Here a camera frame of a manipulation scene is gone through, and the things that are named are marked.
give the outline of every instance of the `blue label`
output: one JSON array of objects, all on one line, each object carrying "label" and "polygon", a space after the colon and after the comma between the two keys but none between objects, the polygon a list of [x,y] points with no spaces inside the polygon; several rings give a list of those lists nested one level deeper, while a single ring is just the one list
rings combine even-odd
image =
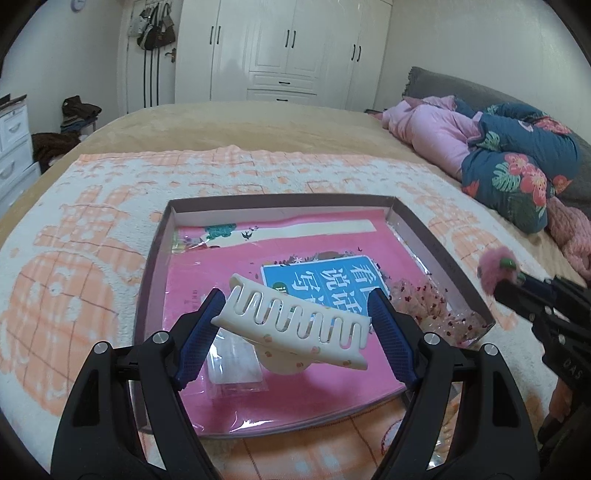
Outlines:
[{"label": "blue label", "polygon": [[327,307],[368,315],[368,296],[375,288],[388,289],[366,255],[290,265],[264,265],[267,287]]}]

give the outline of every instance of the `dresser drawer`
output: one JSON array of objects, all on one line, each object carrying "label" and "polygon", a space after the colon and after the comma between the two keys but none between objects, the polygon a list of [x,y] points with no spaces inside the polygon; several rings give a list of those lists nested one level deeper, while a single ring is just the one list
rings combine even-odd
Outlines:
[{"label": "dresser drawer", "polygon": [[39,163],[35,162],[9,185],[0,189],[0,218],[10,209],[18,198],[41,176]]},{"label": "dresser drawer", "polygon": [[11,151],[0,154],[0,196],[3,188],[33,163],[31,139],[25,137]]},{"label": "dresser drawer", "polygon": [[318,80],[279,73],[250,72],[251,89],[286,90],[289,92],[318,93]]},{"label": "dresser drawer", "polygon": [[19,140],[29,134],[27,106],[22,105],[0,116],[0,142],[2,151],[6,152],[16,145]]},{"label": "dresser drawer", "polygon": [[280,90],[247,90],[246,99],[275,103],[296,103],[298,105],[317,105],[318,101],[316,95]]}]

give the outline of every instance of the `pink blanket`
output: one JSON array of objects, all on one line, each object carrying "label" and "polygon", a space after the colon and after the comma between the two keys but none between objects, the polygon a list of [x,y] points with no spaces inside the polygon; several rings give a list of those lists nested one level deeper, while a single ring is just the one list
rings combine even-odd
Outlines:
[{"label": "pink blanket", "polygon": [[462,179],[462,161],[470,153],[468,141],[480,136],[478,120],[455,111],[453,96],[405,97],[382,114],[382,127],[412,145],[415,151],[456,180]]}]

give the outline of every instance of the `pink pom-pom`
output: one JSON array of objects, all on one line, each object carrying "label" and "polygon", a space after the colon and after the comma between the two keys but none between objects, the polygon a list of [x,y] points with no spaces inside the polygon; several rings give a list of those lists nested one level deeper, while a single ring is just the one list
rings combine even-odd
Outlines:
[{"label": "pink pom-pom", "polygon": [[[516,270],[501,267],[501,260],[508,258],[513,260]],[[487,295],[493,295],[496,285],[501,280],[515,282],[519,274],[519,264],[511,250],[507,247],[490,249],[484,252],[478,264],[478,276],[480,284]]]}]

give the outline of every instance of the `metal screw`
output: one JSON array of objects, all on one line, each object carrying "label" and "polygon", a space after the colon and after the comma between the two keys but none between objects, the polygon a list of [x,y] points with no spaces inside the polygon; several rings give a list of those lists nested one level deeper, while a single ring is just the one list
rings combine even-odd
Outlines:
[{"label": "metal screw", "polygon": [[168,332],[156,332],[152,337],[154,343],[166,343],[168,342]]},{"label": "metal screw", "polygon": [[484,346],[484,351],[486,354],[490,355],[490,356],[495,356],[497,353],[499,353],[499,349],[494,346],[492,343],[487,343]]},{"label": "metal screw", "polygon": [[93,350],[95,351],[95,353],[101,354],[105,353],[108,348],[109,344],[107,342],[99,342],[95,345]]},{"label": "metal screw", "polygon": [[436,335],[435,333],[426,333],[423,339],[429,345],[437,345],[440,342],[439,335]]}]

